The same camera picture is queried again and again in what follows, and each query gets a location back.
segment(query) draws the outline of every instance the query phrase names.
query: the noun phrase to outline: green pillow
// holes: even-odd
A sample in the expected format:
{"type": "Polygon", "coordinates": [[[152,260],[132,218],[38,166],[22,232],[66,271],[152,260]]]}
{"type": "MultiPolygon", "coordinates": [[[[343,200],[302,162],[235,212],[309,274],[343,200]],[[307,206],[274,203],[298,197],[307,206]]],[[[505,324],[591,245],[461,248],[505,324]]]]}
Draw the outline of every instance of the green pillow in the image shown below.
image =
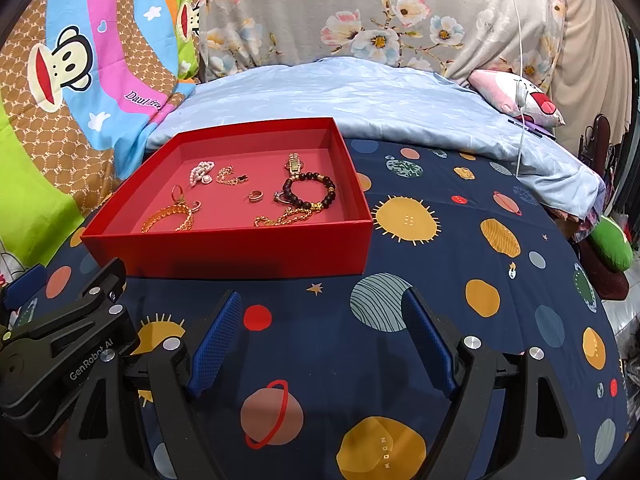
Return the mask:
{"type": "Polygon", "coordinates": [[[611,218],[603,216],[590,239],[602,263],[609,269],[617,272],[631,267],[634,252],[622,229],[611,218]]]}

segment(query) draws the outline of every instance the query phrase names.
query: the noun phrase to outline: floral curtain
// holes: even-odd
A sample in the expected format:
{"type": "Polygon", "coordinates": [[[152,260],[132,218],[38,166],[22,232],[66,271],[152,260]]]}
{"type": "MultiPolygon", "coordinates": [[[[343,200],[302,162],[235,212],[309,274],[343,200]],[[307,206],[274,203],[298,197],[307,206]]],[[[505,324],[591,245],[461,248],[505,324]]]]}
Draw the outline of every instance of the floral curtain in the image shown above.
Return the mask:
{"type": "Polygon", "coordinates": [[[206,0],[208,79],[265,64],[354,56],[436,72],[463,83],[472,70],[519,73],[548,89],[564,0],[206,0]]]}

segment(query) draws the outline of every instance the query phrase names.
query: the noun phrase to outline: yellow sun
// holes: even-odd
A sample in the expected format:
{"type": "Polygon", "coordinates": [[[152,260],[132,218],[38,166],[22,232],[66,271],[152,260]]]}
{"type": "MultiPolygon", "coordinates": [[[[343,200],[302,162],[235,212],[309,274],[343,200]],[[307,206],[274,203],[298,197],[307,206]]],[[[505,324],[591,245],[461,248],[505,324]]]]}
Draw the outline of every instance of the yellow sun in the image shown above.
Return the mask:
{"type": "MultiPolygon", "coordinates": [[[[142,328],[138,331],[140,345],[131,352],[131,355],[151,352],[166,338],[171,336],[182,337],[184,335],[184,329],[182,328],[184,320],[182,320],[180,324],[177,324],[171,321],[171,314],[169,314],[166,320],[164,319],[164,314],[162,314],[161,319],[158,319],[158,314],[156,314],[155,321],[151,321],[149,316],[146,316],[146,324],[144,321],[140,321],[140,323],[142,323],[142,328]]],[[[142,403],[143,408],[146,406],[147,401],[154,401],[150,391],[138,390],[138,393],[140,397],[145,399],[142,403]]]]}
{"type": "Polygon", "coordinates": [[[440,232],[440,223],[429,211],[429,207],[422,205],[413,198],[405,196],[390,196],[386,202],[380,202],[371,212],[375,216],[376,229],[384,229],[391,233],[391,237],[421,244],[430,242],[440,232]]]}

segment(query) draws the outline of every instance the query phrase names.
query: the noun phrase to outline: light blue blanket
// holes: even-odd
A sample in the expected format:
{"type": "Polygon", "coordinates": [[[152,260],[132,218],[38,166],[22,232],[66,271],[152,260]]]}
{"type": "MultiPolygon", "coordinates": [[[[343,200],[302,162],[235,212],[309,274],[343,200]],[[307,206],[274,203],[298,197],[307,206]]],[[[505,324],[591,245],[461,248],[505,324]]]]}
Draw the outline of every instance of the light blue blanket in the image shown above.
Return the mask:
{"type": "MultiPolygon", "coordinates": [[[[347,138],[449,148],[509,167],[522,133],[479,94],[436,74],[337,57],[254,68],[199,85],[149,136],[147,149],[188,130],[302,117],[333,117],[347,138]]],[[[593,171],[551,139],[530,133],[519,178],[540,202],[581,219],[598,193],[593,171]]]]}

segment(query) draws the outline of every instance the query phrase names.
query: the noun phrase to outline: blue textured pad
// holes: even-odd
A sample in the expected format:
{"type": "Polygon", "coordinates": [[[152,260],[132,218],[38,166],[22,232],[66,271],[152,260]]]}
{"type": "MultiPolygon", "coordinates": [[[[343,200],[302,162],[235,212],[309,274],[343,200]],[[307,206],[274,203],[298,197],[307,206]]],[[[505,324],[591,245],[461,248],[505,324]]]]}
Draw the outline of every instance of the blue textured pad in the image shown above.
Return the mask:
{"type": "Polygon", "coordinates": [[[7,286],[4,307],[18,310],[47,283],[47,269],[37,264],[7,286]]]}
{"type": "Polygon", "coordinates": [[[226,349],[240,325],[242,311],[240,294],[234,292],[220,309],[193,355],[191,380],[187,384],[187,391],[194,399],[213,385],[225,359],[226,349]]]}
{"type": "Polygon", "coordinates": [[[410,288],[402,295],[402,319],[431,384],[443,392],[447,399],[452,399],[458,389],[454,380],[453,357],[410,288]]]}

